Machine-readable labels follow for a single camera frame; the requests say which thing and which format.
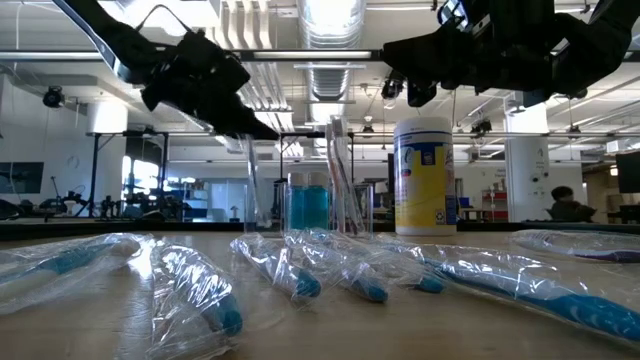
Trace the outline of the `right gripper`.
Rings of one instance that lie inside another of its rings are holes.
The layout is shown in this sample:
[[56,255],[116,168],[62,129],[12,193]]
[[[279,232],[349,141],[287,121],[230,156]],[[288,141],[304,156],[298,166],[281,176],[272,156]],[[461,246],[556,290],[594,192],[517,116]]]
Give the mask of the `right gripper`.
[[382,60],[427,100],[438,88],[520,91],[533,106],[553,93],[552,1],[446,1],[430,34],[387,42]]

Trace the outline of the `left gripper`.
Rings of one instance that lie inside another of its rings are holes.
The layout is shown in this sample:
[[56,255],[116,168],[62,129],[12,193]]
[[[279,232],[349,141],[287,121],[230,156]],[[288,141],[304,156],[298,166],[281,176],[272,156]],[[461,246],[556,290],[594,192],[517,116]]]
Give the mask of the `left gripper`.
[[219,135],[279,139],[278,132],[260,121],[240,100],[238,91],[250,75],[231,52],[200,31],[186,33],[165,55],[141,90],[149,110],[164,104],[195,118],[209,118]]

